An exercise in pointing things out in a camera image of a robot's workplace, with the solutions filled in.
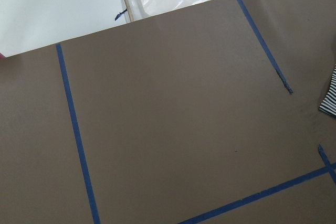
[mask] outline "striped sleeve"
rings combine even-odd
[[[329,91],[322,101],[319,110],[336,117],[336,67],[332,73]]]

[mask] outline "striped fabric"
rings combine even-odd
[[[330,88],[319,110],[336,117],[336,67],[332,73]]]

